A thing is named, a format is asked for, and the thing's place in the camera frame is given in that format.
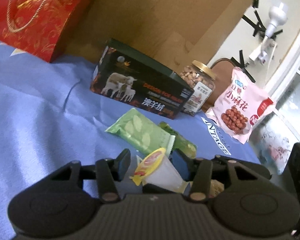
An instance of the wrinkled fabric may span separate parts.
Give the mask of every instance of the wrinkled fabric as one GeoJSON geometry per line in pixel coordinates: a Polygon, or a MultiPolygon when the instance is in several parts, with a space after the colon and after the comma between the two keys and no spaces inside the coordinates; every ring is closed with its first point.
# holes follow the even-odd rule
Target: wrinkled fabric
{"type": "MultiPolygon", "coordinates": [[[[13,196],[71,160],[91,165],[101,158],[115,158],[129,148],[123,139],[105,132],[131,106],[89,91],[94,64],[79,57],[63,56],[53,64],[23,53],[10,56],[14,48],[0,45],[0,240],[14,236],[7,217],[13,196]]],[[[167,122],[198,146],[197,156],[211,159],[223,152],[208,133],[200,113],[180,113],[170,120],[143,110],[155,123],[167,122]]],[[[237,159],[259,163],[248,144],[220,131],[219,137],[237,159]]],[[[140,192],[128,179],[118,183],[121,194],[140,192]]],[[[98,196],[96,183],[84,189],[98,196]]]]}

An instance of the ribbed black surface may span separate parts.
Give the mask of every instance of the ribbed black surface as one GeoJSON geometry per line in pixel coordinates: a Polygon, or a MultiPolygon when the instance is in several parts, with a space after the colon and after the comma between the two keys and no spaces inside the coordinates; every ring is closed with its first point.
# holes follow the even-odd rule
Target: ribbed black surface
{"type": "MultiPolygon", "coordinates": [[[[28,240],[24,236],[15,240],[28,240]]],[[[92,222],[58,240],[244,240],[222,227],[204,205],[181,195],[127,195],[117,204],[104,205],[92,222]]],[[[291,240],[292,237],[269,238],[291,240]]]]}

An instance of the brown chair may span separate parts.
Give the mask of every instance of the brown chair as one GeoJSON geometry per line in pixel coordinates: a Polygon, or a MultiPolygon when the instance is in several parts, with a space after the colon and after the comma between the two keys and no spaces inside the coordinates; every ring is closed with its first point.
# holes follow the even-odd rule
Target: brown chair
{"type": "Polygon", "coordinates": [[[232,70],[234,67],[234,63],[228,58],[221,58],[212,65],[211,69],[213,73],[217,75],[215,80],[216,88],[201,107],[204,112],[206,112],[210,107],[214,106],[214,102],[217,100],[217,98],[231,84],[232,70]]]}

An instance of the black box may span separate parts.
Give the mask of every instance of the black box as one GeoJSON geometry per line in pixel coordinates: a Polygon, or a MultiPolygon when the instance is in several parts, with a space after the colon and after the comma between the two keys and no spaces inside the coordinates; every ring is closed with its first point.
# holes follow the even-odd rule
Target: black box
{"type": "Polygon", "coordinates": [[[168,67],[114,39],[107,43],[90,89],[170,119],[194,92],[168,67]]]}

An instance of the red gift bag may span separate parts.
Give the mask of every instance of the red gift bag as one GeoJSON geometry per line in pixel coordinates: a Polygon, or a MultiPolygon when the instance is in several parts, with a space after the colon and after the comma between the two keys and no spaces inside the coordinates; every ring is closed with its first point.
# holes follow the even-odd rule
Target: red gift bag
{"type": "Polygon", "coordinates": [[[51,62],[91,0],[0,0],[0,40],[51,62]]]}

